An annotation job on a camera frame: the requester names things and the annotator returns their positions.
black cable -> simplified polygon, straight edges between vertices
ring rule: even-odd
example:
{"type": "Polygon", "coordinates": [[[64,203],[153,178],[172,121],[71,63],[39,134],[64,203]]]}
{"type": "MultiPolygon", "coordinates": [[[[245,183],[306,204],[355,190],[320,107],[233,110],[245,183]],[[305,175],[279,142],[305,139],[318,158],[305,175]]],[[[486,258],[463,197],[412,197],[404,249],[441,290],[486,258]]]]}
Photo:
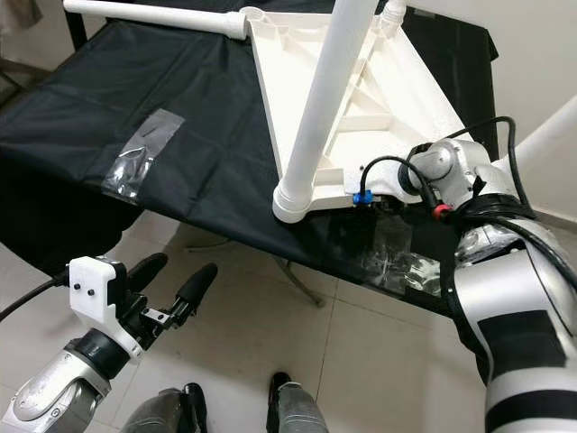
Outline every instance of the black cable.
{"type": "Polygon", "coordinates": [[[522,226],[515,224],[511,220],[499,218],[498,216],[462,216],[463,222],[471,223],[474,226],[483,226],[485,224],[492,224],[495,226],[502,226],[515,232],[529,243],[531,243],[537,251],[546,257],[546,259],[555,267],[559,273],[573,286],[573,289],[577,291],[577,275],[573,272],[571,266],[559,255],[556,250],[551,248],[545,241],[543,241],[539,236],[531,233],[529,230],[522,226]]]}
{"type": "Polygon", "coordinates": [[[419,191],[421,194],[421,198],[423,199],[423,202],[428,205],[431,209],[434,209],[437,205],[437,199],[435,196],[435,193],[433,192],[433,189],[431,188],[431,186],[427,183],[425,176],[423,176],[423,173],[421,173],[417,167],[415,167],[413,164],[411,164],[409,161],[405,160],[404,158],[400,158],[398,156],[381,156],[379,158],[376,158],[374,160],[372,160],[371,162],[369,162],[369,164],[367,164],[367,166],[363,169],[362,171],[362,175],[361,175],[361,197],[364,196],[365,191],[366,191],[366,184],[367,184],[367,175],[369,174],[369,170],[377,163],[377,162],[381,162],[381,161],[396,161],[396,162],[400,162],[403,165],[406,165],[410,170],[412,170],[415,173],[415,176],[417,176],[418,181],[421,182],[421,190],[419,191]]]}
{"type": "Polygon", "coordinates": [[[511,177],[513,178],[513,183],[515,183],[515,189],[517,190],[517,194],[519,195],[519,200],[521,200],[521,203],[524,206],[531,209],[531,204],[529,203],[529,198],[527,197],[527,194],[523,189],[523,184],[521,183],[521,176],[519,175],[519,168],[517,166],[517,155],[515,153],[515,134],[517,132],[517,126],[515,125],[515,121],[511,117],[507,115],[500,115],[498,117],[483,120],[482,122],[472,124],[471,126],[468,126],[460,131],[457,131],[456,133],[447,135],[445,138],[456,138],[459,135],[468,133],[473,129],[477,129],[486,124],[496,124],[498,122],[505,122],[508,124],[507,152],[508,152],[508,164],[509,167],[511,168],[511,177]]]}
{"type": "Polygon", "coordinates": [[[0,311],[0,322],[2,322],[5,318],[7,318],[12,313],[14,313],[18,308],[20,308],[26,302],[36,298],[38,295],[40,295],[41,293],[43,293],[44,291],[46,291],[50,287],[60,286],[62,284],[65,284],[67,281],[68,281],[68,273],[64,272],[61,275],[59,275],[58,277],[55,277],[52,280],[46,281],[45,283],[41,284],[36,289],[29,291],[24,296],[17,299],[15,302],[10,304],[8,307],[6,307],[2,311],[0,311]]]}

white metal pipe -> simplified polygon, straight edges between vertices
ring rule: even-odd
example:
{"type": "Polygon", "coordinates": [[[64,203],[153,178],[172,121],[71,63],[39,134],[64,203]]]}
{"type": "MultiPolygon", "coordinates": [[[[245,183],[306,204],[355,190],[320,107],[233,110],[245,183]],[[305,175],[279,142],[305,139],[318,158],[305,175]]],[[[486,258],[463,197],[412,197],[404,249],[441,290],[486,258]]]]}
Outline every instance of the white metal pipe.
{"type": "MultiPolygon", "coordinates": [[[[577,95],[515,148],[519,171],[531,170],[542,155],[566,142],[567,137],[577,139],[577,95]]],[[[508,174],[511,172],[508,156],[493,162],[493,165],[508,174]]]]}
{"type": "Polygon", "coordinates": [[[221,33],[232,39],[244,40],[248,32],[246,16],[239,12],[218,14],[172,7],[132,5],[95,0],[64,0],[63,3],[64,9],[68,12],[169,25],[201,32],[221,33]]]}
{"type": "Polygon", "coordinates": [[[334,5],[288,167],[274,191],[272,210],[281,221],[296,223],[308,211],[316,168],[378,1],[337,0],[334,5]]]}

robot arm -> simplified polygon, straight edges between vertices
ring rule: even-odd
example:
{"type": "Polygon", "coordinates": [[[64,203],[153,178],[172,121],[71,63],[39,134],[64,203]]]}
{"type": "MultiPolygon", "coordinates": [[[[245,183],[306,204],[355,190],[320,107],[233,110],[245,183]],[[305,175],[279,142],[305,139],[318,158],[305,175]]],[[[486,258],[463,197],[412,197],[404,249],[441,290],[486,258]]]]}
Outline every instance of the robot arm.
{"type": "Polygon", "coordinates": [[[177,293],[170,309],[147,307],[140,291],[166,264],[154,254],[127,274],[119,262],[82,257],[69,264],[70,306],[90,330],[70,341],[12,398],[0,423],[4,433],[77,433],[110,392],[110,380],[142,354],[166,329],[196,313],[216,276],[207,265],[177,293]]]}
{"type": "MultiPolygon", "coordinates": [[[[452,210],[444,216],[463,235],[443,291],[487,383],[486,431],[577,432],[577,288],[527,239],[471,221],[499,217],[563,256],[561,247],[518,203],[509,178],[480,144],[445,139],[410,162],[437,189],[452,210]]],[[[400,170],[399,180],[407,191],[420,188],[408,170],[400,170]]]]}

white wall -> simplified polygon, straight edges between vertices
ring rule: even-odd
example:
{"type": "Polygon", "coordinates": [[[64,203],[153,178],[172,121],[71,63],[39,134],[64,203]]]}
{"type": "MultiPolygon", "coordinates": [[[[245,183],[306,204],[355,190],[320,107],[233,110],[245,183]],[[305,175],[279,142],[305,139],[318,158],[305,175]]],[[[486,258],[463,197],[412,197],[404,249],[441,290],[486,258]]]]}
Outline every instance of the white wall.
{"type": "MultiPolygon", "coordinates": [[[[577,94],[577,0],[408,0],[421,9],[489,29],[499,51],[493,62],[498,115],[517,120],[517,142],[577,94]]],[[[46,69],[72,52],[60,0],[39,0],[45,18],[3,40],[2,54],[46,69]]],[[[89,20],[91,29],[102,20],[89,20]]],[[[501,143],[504,154],[505,143],[501,143]]],[[[577,220],[577,137],[524,173],[537,208],[577,220]]]]}

black tablecloth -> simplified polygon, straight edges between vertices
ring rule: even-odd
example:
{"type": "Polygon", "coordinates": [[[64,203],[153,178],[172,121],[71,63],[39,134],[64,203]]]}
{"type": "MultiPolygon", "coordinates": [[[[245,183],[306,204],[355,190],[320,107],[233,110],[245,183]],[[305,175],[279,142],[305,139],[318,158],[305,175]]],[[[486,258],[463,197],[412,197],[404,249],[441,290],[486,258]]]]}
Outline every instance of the black tablecloth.
{"type": "MultiPolygon", "coordinates": [[[[146,3],[190,6],[187,1],[146,3]]],[[[333,2],[194,2],[195,8],[216,11],[244,5],[329,13],[333,2]]],[[[465,124],[494,116],[490,62],[496,52],[485,29],[413,9],[403,28],[465,124]]],[[[125,143],[159,108],[184,117],[185,123],[153,163],[139,206],[386,290],[375,287],[379,284],[366,259],[381,254],[397,220],[349,209],[314,212],[288,226],[272,215],[279,179],[250,41],[113,21],[0,116],[0,158],[100,190],[125,143]]],[[[475,138],[497,156],[494,127],[480,129],[475,138]]],[[[70,201],[82,194],[77,191],[70,201]]],[[[26,199],[34,199],[33,194],[26,199]]],[[[454,236],[432,224],[415,226],[413,251],[449,257],[454,236]]],[[[14,232],[0,227],[0,240],[6,230],[14,232]]],[[[421,293],[393,294],[443,309],[438,299],[421,293]]]]}

